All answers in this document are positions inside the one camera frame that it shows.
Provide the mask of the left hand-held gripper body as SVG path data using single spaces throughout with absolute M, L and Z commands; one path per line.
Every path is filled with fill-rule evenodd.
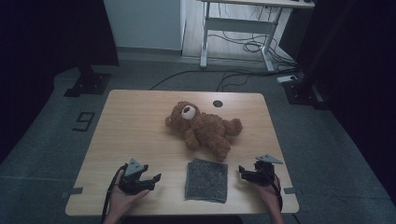
M 136 195 L 141 192 L 142 190 L 140 190 L 139 186 L 144 183 L 140 180 L 140 177 L 148 168 L 146 164 L 143 165 L 131 158 L 122 168 L 119 188 L 128 195 Z

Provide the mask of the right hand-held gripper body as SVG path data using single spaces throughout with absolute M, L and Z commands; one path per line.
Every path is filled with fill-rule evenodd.
M 279 159 L 266 154 L 256 157 L 255 170 L 259 175 L 260 186 L 269 186 L 275 180 L 275 164 L 282 164 Z

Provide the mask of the person's dark clothing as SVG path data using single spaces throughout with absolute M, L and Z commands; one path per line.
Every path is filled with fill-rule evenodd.
M 126 217 L 121 224 L 243 224 L 240 216 Z

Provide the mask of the dark curtain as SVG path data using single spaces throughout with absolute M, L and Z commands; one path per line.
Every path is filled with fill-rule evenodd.
M 50 98 L 58 74 L 118 64 L 104 0 L 0 0 L 0 162 Z
M 298 62 L 396 201 L 396 0 L 316 0 Z

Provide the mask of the person's left hand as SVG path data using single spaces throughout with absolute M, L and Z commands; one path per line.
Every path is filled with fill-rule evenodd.
M 110 193 L 109 208 L 106 216 L 123 217 L 134 202 L 144 198 L 148 194 L 149 191 L 145 189 L 136 195 L 127 195 L 119 188 L 119 185 L 116 184 Z

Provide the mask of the brown teddy bear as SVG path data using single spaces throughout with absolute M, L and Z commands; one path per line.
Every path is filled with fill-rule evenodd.
M 165 119 L 165 126 L 184 134 L 186 147 L 197 150 L 208 147 L 215 159 L 223 162 L 231 150 L 228 135 L 237 136 L 243 130 L 240 119 L 223 119 L 215 114 L 201 112 L 197 105 L 178 102 Z

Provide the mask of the black stand base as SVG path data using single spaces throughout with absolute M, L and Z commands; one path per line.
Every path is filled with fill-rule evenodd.
M 111 74 L 96 73 L 90 65 L 78 67 L 79 78 L 75 85 L 68 89 L 64 97 L 79 97 L 81 94 L 102 95 L 112 78 Z
M 300 81 L 284 82 L 282 87 L 291 105 L 311 105 L 316 110 L 328 110 L 329 107 L 320 100 L 320 94 L 315 89 L 316 79 L 305 76 Z

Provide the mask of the white desk frame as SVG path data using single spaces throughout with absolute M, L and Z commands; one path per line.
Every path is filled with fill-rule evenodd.
M 206 3 L 204 16 L 204 34 L 201 46 L 200 67 L 207 67 L 207 39 L 209 31 L 224 31 L 246 34 L 268 35 L 261 54 L 265 67 L 269 72 L 274 72 L 272 57 L 269 52 L 270 45 L 274 39 L 280 15 L 284 8 L 308 8 L 313 9 L 315 4 L 312 0 L 199 0 Z M 210 6 L 213 3 L 248 5 L 260 7 L 277 7 L 278 12 L 272 21 L 252 21 L 239 19 L 225 19 L 210 16 Z

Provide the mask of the grey towel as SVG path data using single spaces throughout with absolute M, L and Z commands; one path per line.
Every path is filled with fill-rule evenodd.
M 226 203 L 228 165 L 194 158 L 188 163 L 185 199 Z

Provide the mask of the person's right hand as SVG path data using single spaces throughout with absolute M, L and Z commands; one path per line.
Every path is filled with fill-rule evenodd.
M 260 197 L 262 198 L 265 207 L 269 212 L 280 212 L 280 198 L 278 193 L 280 191 L 280 183 L 279 179 L 276 178 L 273 184 L 263 187 L 257 186 L 256 190 L 259 192 Z

